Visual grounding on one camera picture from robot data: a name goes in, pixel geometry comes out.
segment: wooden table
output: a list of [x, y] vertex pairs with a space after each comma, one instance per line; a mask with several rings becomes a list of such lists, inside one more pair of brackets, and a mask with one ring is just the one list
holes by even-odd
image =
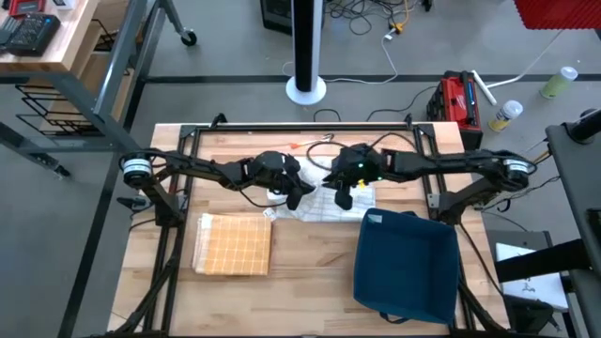
[[[55, 15], [60, 28], [42, 57], [0, 54], [0, 71], [71, 71], [75, 56], [84, 40], [87, 27], [99, 0], [77, 0], [72, 10], [57, 10], [52, 1], [46, 2], [45, 13]], [[0, 23], [8, 16], [0, 9]]]
[[[177, 124], [157, 125], [152, 146], [163, 150], [176, 149], [179, 127]], [[435, 130], [440, 152], [463, 151], [455, 123], [436, 123]], [[371, 143], [382, 133], [335, 132], [335, 140], [346, 145]], [[198, 156], [225, 162], [252, 157], [270, 149], [302, 157], [306, 148], [292, 150], [288, 144], [317, 139], [322, 134], [317, 131], [275, 135], [262, 132], [206, 133], [201, 136]], [[412, 150], [405, 141], [394, 136], [384, 139], [377, 146], [382, 147]], [[339, 150], [338, 146], [319, 146], [314, 149], [316, 156], [335, 156]], [[468, 174], [448, 175], [445, 178], [449, 191], [457, 191], [471, 183]], [[375, 187], [377, 207], [396, 211], [413, 210], [426, 217], [424, 192], [419, 180], [403, 184], [382, 181], [377, 182]], [[268, 202], [263, 189], [249, 188], [246, 192], [256, 203]], [[414, 320], [403, 325], [388, 324], [378, 313], [364, 308], [352, 298], [352, 267], [359, 235], [358, 223], [277, 220], [273, 227], [268, 277], [195, 274], [191, 269], [193, 245], [197, 220], [203, 212], [260, 215], [263, 210], [251, 206], [239, 193], [224, 190], [215, 182], [201, 179], [193, 181], [191, 198], [171, 335], [439, 335], [448, 332], [443, 325]], [[153, 213], [148, 212], [138, 215], [134, 221], [153, 217]], [[463, 224], [495, 275], [480, 213], [466, 210]], [[458, 232], [470, 289], [492, 316], [507, 326], [501, 297], [487, 280], [464, 235]], [[123, 317], [129, 316], [148, 290], [159, 233], [159, 227], [152, 223], [131, 232], [109, 330], [123, 323]], [[162, 300], [159, 301], [157, 313], [161, 310]]]

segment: gray floor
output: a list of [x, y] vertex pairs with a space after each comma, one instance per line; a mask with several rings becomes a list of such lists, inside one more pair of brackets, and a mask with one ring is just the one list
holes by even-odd
[[[173, 28], [165, 25], [152, 67], [154, 75], [275, 75], [292, 58], [291, 40], [264, 29], [256, 1], [177, 0], [182, 21], [199, 37], [199, 48], [184, 49]], [[389, 74], [379, 47], [386, 31], [383, 19], [370, 17], [374, 28], [353, 36], [346, 20], [326, 20], [321, 68], [323, 74]], [[356, 29], [361, 30], [361, 23]], [[431, 13], [411, 13], [406, 32], [389, 43], [395, 65], [403, 74], [442, 74], [447, 69], [477, 69], [486, 74], [520, 72], [555, 33], [526, 30], [512, 1], [438, 1]], [[601, 41], [593, 31], [566, 31], [532, 73], [552, 73], [570, 65], [580, 72], [601, 72]], [[301, 108], [285, 96], [282, 84], [149, 85], [146, 87], [132, 135], [147, 145], [153, 125], [160, 122], [209, 122], [226, 113], [230, 121], [311, 121], [318, 108], [333, 108], [344, 121], [364, 120], [377, 108], [401, 108], [429, 83], [330, 84], [317, 107]], [[550, 124], [575, 119], [598, 105], [601, 83], [578, 82], [559, 98], [542, 99], [541, 83], [520, 83], [494, 90], [500, 102], [513, 99], [525, 113], [503, 133], [485, 128], [484, 146], [523, 152], [544, 137]], [[481, 118], [487, 121], [498, 108], [482, 93]], [[13, 128], [33, 134], [14, 118], [25, 112], [17, 92], [0, 86], [2, 118]], [[428, 94], [411, 110], [424, 118]], [[397, 121], [403, 115], [382, 114], [376, 121]], [[320, 120], [333, 120], [324, 115]], [[529, 152], [535, 156], [539, 146]], [[0, 147], [0, 336], [55, 336], [65, 310], [75, 272], [85, 245], [91, 217], [107, 171], [109, 155], [57, 155], [73, 173], [72, 180], [56, 180], [51, 173]], [[532, 178], [538, 184], [557, 174], [547, 161]], [[115, 196], [132, 191], [118, 184]], [[577, 238], [560, 183], [513, 203], [504, 215], [531, 230], [549, 230], [556, 243]], [[125, 249], [128, 212], [111, 206], [102, 234], [92, 281], [88, 286], [76, 335], [101, 333], [106, 327]], [[513, 225], [485, 215], [488, 229], [516, 230]]]

